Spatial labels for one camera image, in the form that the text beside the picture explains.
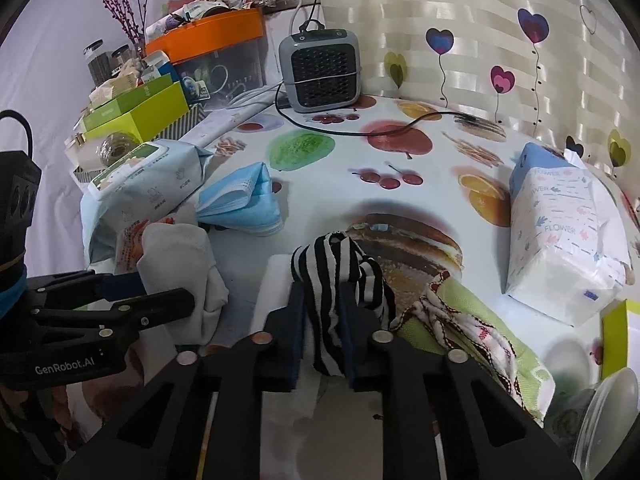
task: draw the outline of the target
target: blue strap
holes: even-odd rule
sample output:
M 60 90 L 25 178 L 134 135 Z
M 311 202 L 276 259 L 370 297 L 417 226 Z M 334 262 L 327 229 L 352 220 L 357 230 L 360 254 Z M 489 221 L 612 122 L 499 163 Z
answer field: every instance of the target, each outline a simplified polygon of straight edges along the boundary
M 9 312 L 12 306 L 18 303 L 22 293 L 27 289 L 27 267 L 24 267 L 22 276 L 10 288 L 0 292 L 0 319 Z

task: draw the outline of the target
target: purple heart decoration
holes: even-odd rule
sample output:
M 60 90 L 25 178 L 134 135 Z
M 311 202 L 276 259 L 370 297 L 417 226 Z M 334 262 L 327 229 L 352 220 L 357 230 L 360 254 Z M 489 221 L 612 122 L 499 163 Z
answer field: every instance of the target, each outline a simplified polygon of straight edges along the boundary
M 520 9 L 518 22 L 531 43 L 540 43 L 549 35 L 549 24 L 541 14 L 532 15 L 527 9 Z
M 516 84 L 516 76 L 508 70 L 505 72 L 501 66 L 494 66 L 491 69 L 491 84 L 498 94 L 506 94 Z
M 450 30 L 430 28 L 425 35 L 427 44 L 438 54 L 446 54 L 453 47 L 453 34 Z

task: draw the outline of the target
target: portable heater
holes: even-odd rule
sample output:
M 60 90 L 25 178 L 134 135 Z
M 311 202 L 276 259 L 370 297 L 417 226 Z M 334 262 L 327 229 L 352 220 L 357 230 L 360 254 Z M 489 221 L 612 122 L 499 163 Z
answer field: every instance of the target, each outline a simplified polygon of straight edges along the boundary
M 343 28 L 309 30 L 280 43 L 282 79 L 300 113 L 347 107 L 360 96 L 358 38 Z

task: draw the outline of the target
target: striped curtain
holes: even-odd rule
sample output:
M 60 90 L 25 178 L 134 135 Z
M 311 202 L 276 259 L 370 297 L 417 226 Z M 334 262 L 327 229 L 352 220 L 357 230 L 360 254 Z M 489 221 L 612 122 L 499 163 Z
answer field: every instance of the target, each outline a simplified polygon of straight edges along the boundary
M 608 0 L 322 0 L 364 92 L 448 105 L 559 149 L 640 197 L 640 52 Z

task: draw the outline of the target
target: pink heart decoration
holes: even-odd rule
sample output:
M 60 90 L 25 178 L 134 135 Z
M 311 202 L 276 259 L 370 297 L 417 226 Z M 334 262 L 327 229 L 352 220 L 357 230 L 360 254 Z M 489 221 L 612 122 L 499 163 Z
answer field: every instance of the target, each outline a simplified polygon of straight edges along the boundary
M 496 65 L 491 69 L 491 84 L 498 94 L 506 94 L 516 84 L 516 76 Z

